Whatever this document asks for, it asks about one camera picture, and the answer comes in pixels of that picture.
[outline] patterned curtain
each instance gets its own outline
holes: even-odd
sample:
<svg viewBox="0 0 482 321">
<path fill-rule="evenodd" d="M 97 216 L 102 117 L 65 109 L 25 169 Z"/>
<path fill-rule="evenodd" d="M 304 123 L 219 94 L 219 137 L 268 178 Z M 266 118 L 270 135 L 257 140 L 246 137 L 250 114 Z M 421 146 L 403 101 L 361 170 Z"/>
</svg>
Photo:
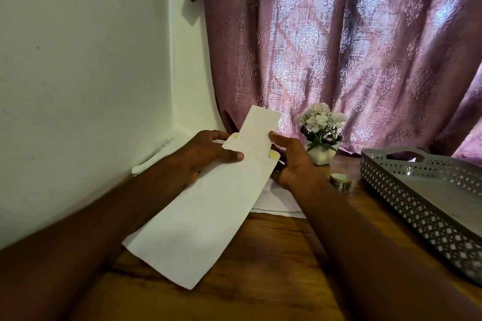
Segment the patterned curtain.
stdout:
<svg viewBox="0 0 482 321">
<path fill-rule="evenodd" d="M 348 116 L 347 152 L 405 145 L 482 160 L 481 1 L 204 0 L 226 129 L 257 104 L 299 137 L 293 118 L 325 101 Z"/>
</svg>

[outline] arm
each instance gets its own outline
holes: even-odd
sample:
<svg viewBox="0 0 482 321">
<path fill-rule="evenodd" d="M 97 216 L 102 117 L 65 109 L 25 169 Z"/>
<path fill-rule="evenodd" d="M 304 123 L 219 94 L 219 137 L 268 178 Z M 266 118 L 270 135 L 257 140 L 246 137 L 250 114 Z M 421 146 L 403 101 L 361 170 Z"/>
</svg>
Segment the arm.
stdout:
<svg viewBox="0 0 482 321">
<path fill-rule="evenodd" d="M 285 147 L 274 179 L 290 190 L 358 310 L 369 320 L 481 320 L 482 310 L 368 222 L 311 163 L 301 142 Z"/>
<path fill-rule="evenodd" d="M 243 154 L 225 150 L 220 131 L 199 132 L 174 154 L 81 211 L 0 252 L 2 319 L 60 319 L 109 253 L 148 214 L 167 206 L 215 160 Z"/>
</svg>

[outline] tape roll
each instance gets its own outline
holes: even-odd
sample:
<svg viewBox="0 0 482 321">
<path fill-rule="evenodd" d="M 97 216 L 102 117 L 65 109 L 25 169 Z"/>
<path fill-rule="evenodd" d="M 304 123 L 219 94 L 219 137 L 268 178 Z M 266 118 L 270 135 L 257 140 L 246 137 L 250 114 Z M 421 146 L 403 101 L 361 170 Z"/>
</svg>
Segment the tape roll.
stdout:
<svg viewBox="0 0 482 321">
<path fill-rule="evenodd" d="M 342 193 L 348 193 L 351 187 L 351 178 L 345 174 L 334 173 L 330 175 L 330 183 Z"/>
</svg>

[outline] hand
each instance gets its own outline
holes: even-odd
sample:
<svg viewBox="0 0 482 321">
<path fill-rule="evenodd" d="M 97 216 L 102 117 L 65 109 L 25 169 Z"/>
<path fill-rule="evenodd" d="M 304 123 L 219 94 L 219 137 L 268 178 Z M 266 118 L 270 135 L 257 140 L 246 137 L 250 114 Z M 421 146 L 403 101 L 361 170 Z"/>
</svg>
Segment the hand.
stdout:
<svg viewBox="0 0 482 321">
<path fill-rule="evenodd" d="M 222 144 L 214 140 L 224 140 L 229 134 L 221 131 L 200 131 L 182 148 L 168 156 L 171 171 L 176 173 L 176 181 L 181 187 L 194 183 L 200 172 L 214 161 L 235 163 L 244 159 L 242 152 L 222 148 Z"/>
<path fill-rule="evenodd" d="M 297 138 L 288 138 L 277 135 L 273 131 L 269 133 L 269 139 L 276 145 L 286 148 L 281 151 L 280 160 L 283 166 L 278 165 L 273 171 L 272 177 L 282 188 L 289 190 L 293 195 L 310 189 L 320 181 L 322 177 L 319 170 L 311 162 L 310 156 Z"/>
</svg>

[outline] tray handle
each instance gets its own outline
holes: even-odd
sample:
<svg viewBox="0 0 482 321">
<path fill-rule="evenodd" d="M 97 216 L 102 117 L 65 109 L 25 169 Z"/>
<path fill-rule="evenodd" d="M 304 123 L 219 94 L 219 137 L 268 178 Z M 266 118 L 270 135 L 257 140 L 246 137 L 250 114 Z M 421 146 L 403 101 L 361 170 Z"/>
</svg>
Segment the tray handle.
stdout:
<svg viewBox="0 0 482 321">
<path fill-rule="evenodd" d="M 420 155 L 422 157 L 422 160 L 419 161 L 419 163 L 424 162 L 427 159 L 428 154 L 425 151 L 422 151 L 419 148 L 410 147 L 410 146 L 390 147 L 390 148 L 384 150 L 384 155 L 385 155 L 385 158 L 388 159 L 387 155 L 395 154 L 397 152 L 404 152 L 404 151 L 413 152 L 415 154 Z"/>
</svg>

